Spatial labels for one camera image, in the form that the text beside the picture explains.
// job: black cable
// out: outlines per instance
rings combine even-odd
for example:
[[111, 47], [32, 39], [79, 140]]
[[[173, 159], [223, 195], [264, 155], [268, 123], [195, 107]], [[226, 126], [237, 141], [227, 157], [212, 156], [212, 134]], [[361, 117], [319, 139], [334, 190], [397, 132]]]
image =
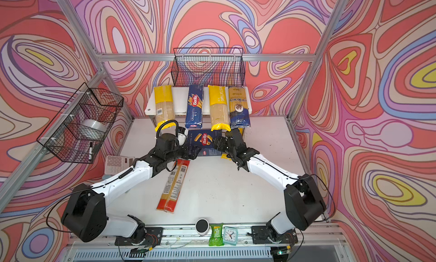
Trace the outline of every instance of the black cable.
[[324, 181], [323, 181], [323, 180], [322, 180], [322, 179], [321, 179], [317, 174], [311, 174], [311, 176], [316, 176], [316, 177], [321, 181], [321, 183], [324, 184], [324, 187], [327, 189], [327, 192], [328, 192], [328, 194], [329, 194], [329, 196], [330, 196], [330, 198], [331, 198], [331, 202], [333, 203], [333, 207], [334, 207], [334, 209], [333, 209], [333, 213], [332, 213], [328, 218], [326, 218], [326, 219], [324, 219], [324, 220], [322, 220], [322, 221], [314, 221], [314, 222], [324, 222], [324, 221], [328, 221], [328, 220], [329, 220], [332, 216], [334, 216], [335, 213], [336, 213], [336, 204], [335, 204], [335, 202], [334, 202], [333, 196], [332, 196], [332, 194], [330, 193], [330, 191], [329, 191], [327, 185], [324, 183]]
[[286, 177], [288, 177], [288, 178], [290, 178], [290, 179], [293, 179], [293, 180], [301, 180], [301, 179], [298, 179], [298, 178], [292, 178], [292, 177], [289, 177], [289, 176], [286, 175], [285, 173], [283, 173], [283, 172], [281, 172], [280, 170], [278, 170], [276, 167], [274, 167], [274, 166], [270, 165], [269, 163], [267, 163], [267, 162], [265, 162], [265, 161], [259, 159], [259, 158], [256, 157], [256, 156], [253, 156], [253, 158], [256, 158], [256, 159], [258, 159], [259, 161], [262, 161], [262, 162], [266, 163], [267, 165], [269, 165], [270, 167], [274, 168], [275, 170], [277, 170], [278, 172], [280, 172], [281, 174], [283, 174], [284, 176], [286, 176]]
[[298, 230], [301, 232], [301, 235], [302, 235], [302, 240], [301, 240], [300, 246], [298, 246], [298, 249], [295, 251], [294, 254], [291, 255], [291, 257], [288, 258], [287, 261], [291, 260], [291, 258], [295, 256], [295, 254], [296, 254], [296, 253], [299, 251], [299, 249], [301, 248], [302, 243], [304, 242], [304, 235], [303, 235], [303, 233], [302, 233], [302, 231], [301, 231], [300, 229], [298, 229]]
[[179, 123], [176, 120], [168, 120], [168, 121], [165, 121], [164, 123], [162, 123], [156, 131], [156, 139], [159, 138], [159, 134], [161, 133], [162, 128], [169, 123], [176, 124], [176, 139], [177, 139], [177, 134], [179, 131]]
[[123, 260], [123, 262], [126, 262], [123, 258], [123, 255], [121, 254], [121, 250], [119, 249], [119, 245], [118, 245], [118, 252], [119, 252], [119, 256], [121, 257], [121, 259]]
[[89, 188], [89, 189], [85, 189], [85, 190], [80, 190], [80, 191], [76, 191], [76, 192], [71, 192], [70, 194], [67, 194], [65, 197], [62, 197], [60, 200], [57, 201], [57, 203], [56, 203], [55, 205], [52, 206], [52, 208], [51, 208], [50, 211], [48, 212], [47, 217], [45, 218], [45, 224], [46, 224], [50, 229], [52, 229], [52, 230], [54, 230], [54, 231], [63, 232], [63, 233], [71, 233], [71, 231], [58, 230], [58, 229], [56, 229], [56, 228], [51, 227], [51, 226], [48, 224], [48, 218], [50, 217], [50, 214], [52, 213], [53, 209], [55, 209], [56, 206], [57, 206], [61, 201], [63, 201], [64, 199], [68, 198], [68, 197], [71, 196], [72, 194], [80, 193], [80, 192], [83, 192], [83, 191], [86, 191], [86, 190], [92, 190], [92, 189], [100, 188], [100, 187], [103, 187], [103, 186], [108, 185], [109, 183], [112, 183], [112, 182], [116, 181], [117, 179], [118, 179], [118, 178], [115, 178], [114, 180], [112, 180], [112, 181], [110, 181], [110, 182], [108, 182], [108, 183], [106, 183], [106, 184], [103, 184], [103, 185], [97, 186], [97, 187], [93, 187], [93, 188]]
[[173, 169], [169, 170], [169, 169], [168, 169], [168, 166], [167, 166], [167, 167], [166, 167], [166, 170], [168, 170], [168, 172], [172, 172], [174, 169], [176, 169], [176, 166], [177, 166], [177, 161], [174, 163], [174, 167], [173, 167]]

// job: pasta box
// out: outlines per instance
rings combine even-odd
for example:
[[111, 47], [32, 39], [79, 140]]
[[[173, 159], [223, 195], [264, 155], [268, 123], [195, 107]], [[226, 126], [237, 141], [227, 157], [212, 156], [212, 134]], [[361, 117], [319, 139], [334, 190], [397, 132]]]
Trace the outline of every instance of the pasta box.
[[214, 141], [221, 135], [221, 130], [189, 129], [188, 146], [201, 147], [199, 156], [221, 156], [221, 152], [214, 149]]

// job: green snack package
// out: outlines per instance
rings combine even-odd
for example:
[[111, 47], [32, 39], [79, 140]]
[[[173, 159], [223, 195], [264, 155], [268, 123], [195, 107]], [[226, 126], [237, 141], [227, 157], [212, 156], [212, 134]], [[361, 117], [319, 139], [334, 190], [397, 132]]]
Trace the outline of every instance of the green snack package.
[[209, 239], [209, 246], [222, 246], [222, 223], [220, 225], [211, 224], [212, 235]]

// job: mounting plate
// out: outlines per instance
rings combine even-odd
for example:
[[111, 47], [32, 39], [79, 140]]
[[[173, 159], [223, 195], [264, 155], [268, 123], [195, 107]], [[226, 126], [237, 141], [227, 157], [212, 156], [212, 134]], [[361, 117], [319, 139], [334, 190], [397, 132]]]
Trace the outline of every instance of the mounting plate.
[[[271, 241], [268, 240], [268, 230], [266, 226], [252, 226], [251, 233], [255, 235], [253, 238], [253, 244], [270, 244]], [[297, 233], [295, 229], [291, 229], [286, 231], [278, 240], [281, 240], [281, 243], [288, 243], [293, 246], [295, 243], [298, 243]]]
[[[145, 229], [147, 230], [148, 234], [154, 236], [147, 235], [145, 237], [144, 242], [141, 245], [151, 245], [151, 244], [155, 246], [160, 245], [162, 240], [162, 231], [164, 229], [162, 227], [145, 227]], [[125, 237], [117, 236], [115, 240], [115, 246], [133, 246], [133, 244], [128, 240], [126, 240]]]

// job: barilla pasta box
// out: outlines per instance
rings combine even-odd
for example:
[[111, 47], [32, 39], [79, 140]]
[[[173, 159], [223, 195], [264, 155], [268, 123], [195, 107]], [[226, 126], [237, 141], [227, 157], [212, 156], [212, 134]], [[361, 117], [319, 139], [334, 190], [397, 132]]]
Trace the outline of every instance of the barilla pasta box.
[[214, 141], [218, 136], [221, 136], [221, 130], [190, 129], [188, 131], [188, 146], [201, 147], [199, 156], [221, 156], [221, 152], [214, 149]]
[[203, 86], [190, 85], [188, 93], [188, 109], [186, 112], [185, 127], [201, 128], [203, 122]]

